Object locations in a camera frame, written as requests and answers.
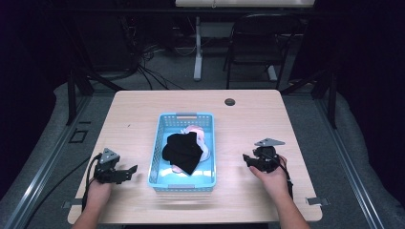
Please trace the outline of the aluminium floor rail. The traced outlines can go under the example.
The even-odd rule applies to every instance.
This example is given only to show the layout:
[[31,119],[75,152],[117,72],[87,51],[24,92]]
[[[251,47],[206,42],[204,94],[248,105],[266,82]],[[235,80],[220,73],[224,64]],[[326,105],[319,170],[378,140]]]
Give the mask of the aluminium floor rail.
[[341,163],[341,166],[345,172],[347,180],[352,187],[352,191],[355,195],[355,198],[360,206],[365,220],[367,221],[370,229],[386,229],[380,216],[378,215],[375,206],[370,198],[369,192],[367,191],[364,183],[357,173],[357,170],[352,162],[352,159],[349,155],[349,151],[344,144],[344,141],[337,129],[334,129],[329,122],[327,116],[327,106],[325,102],[319,99],[314,100],[315,106],[320,113],[323,123],[328,129],[335,147],[337,149],[337,157]]
[[22,172],[0,200],[0,229],[69,229],[65,200],[77,198],[94,146],[95,100],[83,97],[78,115],[65,124],[65,102],[56,103],[51,121]]

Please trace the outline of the black cloth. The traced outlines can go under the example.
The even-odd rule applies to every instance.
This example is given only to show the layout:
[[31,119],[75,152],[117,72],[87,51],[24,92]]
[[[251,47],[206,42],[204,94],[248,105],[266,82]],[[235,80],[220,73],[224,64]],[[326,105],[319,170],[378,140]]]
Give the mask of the black cloth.
[[197,134],[194,132],[170,135],[162,150],[164,160],[179,167],[190,176],[197,168],[202,154],[203,150],[198,145]]

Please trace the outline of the black metal stand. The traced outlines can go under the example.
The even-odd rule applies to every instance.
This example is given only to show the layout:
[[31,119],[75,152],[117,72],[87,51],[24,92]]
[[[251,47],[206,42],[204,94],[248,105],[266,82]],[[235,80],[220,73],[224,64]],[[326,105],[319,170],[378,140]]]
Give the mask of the black metal stand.
[[287,95],[304,87],[308,83],[314,81],[315,85],[311,91],[313,99],[322,99],[326,93],[328,95],[327,120],[333,129],[336,129],[335,111],[337,98],[337,76],[331,70],[321,70],[310,77],[297,81],[292,86],[281,91],[282,95]]
[[76,107],[76,89],[85,95],[92,96],[95,92],[95,89],[90,83],[90,80],[93,79],[107,88],[118,92],[123,91],[123,88],[111,82],[110,80],[102,77],[100,74],[95,71],[91,71],[86,68],[74,67],[71,72],[68,74],[67,85],[68,85],[68,106],[69,106],[69,117],[67,120],[67,125],[71,125],[77,115]]

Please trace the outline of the pink and white cloth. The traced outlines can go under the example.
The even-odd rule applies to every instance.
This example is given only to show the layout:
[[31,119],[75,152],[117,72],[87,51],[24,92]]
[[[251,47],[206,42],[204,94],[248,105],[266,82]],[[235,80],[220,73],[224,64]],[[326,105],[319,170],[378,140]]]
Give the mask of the pink and white cloth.
[[[210,156],[210,153],[209,153],[208,147],[205,144],[205,133],[204,133],[203,128],[200,126],[196,126],[196,125],[190,125],[190,126],[186,127],[185,129],[181,130],[180,134],[188,134],[190,132],[194,132],[197,134],[197,143],[203,150],[200,162],[207,160]],[[183,172],[182,169],[180,169],[179,167],[177,167],[175,165],[172,165],[172,171],[176,174]]]

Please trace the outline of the grey metal table bracket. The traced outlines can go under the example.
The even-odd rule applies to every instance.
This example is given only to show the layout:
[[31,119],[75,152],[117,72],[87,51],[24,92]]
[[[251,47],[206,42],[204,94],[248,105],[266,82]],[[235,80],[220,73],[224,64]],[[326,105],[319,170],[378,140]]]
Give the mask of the grey metal table bracket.
[[328,206],[330,202],[327,198],[307,198],[308,205],[317,205],[317,206]]
[[74,199],[71,199],[71,200],[65,200],[62,203],[62,208],[63,209],[70,209],[70,208],[72,208],[73,206],[76,206],[76,205],[78,205],[78,206],[82,205],[82,199],[81,198],[74,198]]

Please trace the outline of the blue plastic basket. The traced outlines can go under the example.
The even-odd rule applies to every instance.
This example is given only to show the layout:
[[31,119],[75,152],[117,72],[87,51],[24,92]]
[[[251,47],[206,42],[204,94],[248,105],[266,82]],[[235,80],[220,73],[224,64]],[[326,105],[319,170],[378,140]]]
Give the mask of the blue plastic basket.
[[[190,126],[201,127],[209,156],[198,163],[191,175],[175,173],[168,160],[162,157],[167,138],[184,134]],[[156,192],[211,192],[216,185],[215,121],[211,113],[163,113],[158,118],[155,143],[147,182]]]

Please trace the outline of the person's left hand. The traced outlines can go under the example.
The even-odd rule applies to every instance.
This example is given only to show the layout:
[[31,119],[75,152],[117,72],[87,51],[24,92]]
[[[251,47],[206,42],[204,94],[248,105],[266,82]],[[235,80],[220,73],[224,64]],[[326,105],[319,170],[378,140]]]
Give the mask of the person's left hand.
[[87,192],[86,206],[90,208],[103,208],[111,195],[112,184],[100,183],[93,178]]

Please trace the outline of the person's right hand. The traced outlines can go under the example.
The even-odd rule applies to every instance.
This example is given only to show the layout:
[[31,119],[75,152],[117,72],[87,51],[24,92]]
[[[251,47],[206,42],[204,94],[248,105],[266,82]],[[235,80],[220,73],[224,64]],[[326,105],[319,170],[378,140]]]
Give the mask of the person's right hand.
[[280,156],[281,167],[278,167],[271,173],[264,173],[257,168],[250,166],[250,172],[260,179],[266,189],[266,192],[274,200],[289,198],[287,175],[284,172],[287,160]]

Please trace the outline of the white desk leg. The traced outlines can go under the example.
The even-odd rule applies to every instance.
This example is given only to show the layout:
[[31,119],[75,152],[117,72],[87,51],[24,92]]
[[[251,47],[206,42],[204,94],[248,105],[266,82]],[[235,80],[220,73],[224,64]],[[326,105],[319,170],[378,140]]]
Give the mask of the white desk leg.
[[200,81],[202,79],[203,70],[203,52],[202,52],[202,37],[201,37],[201,20],[200,17],[196,17],[196,56],[195,56],[195,66],[193,78],[195,81]]

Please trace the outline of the black folding chair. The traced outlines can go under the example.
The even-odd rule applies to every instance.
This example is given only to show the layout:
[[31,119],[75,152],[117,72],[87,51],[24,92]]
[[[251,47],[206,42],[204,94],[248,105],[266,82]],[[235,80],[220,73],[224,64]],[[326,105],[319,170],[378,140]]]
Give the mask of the black folding chair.
[[232,66],[263,66],[267,81],[268,69],[278,66],[275,89],[278,89],[284,73],[291,39],[301,26],[297,16],[291,14],[251,13],[237,19],[229,35],[229,43],[223,70],[226,71],[226,87],[231,82],[248,82],[233,79]]

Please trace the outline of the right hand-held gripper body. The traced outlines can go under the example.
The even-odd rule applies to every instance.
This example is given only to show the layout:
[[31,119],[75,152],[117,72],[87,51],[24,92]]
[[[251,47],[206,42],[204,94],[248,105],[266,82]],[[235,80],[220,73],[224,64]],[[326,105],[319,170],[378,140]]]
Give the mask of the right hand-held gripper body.
[[252,163],[257,163],[259,171],[271,173],[277,168],[285,169],[281,164],[280,156],[276,153],[275,145],[278,145],[277,140],[265,138],[255,143],[256,149],[253,150],[255,155]]

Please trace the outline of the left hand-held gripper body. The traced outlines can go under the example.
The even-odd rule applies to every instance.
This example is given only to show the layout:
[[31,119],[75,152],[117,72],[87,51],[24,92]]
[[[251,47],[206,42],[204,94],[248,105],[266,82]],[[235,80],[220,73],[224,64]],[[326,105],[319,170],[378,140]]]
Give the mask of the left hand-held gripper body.
[[94,171],[94,177],[100,183],[116,183],[119,175],[125,175],[124,171],[118,171],[116,165],[120,160],[120,155],[105,148]]

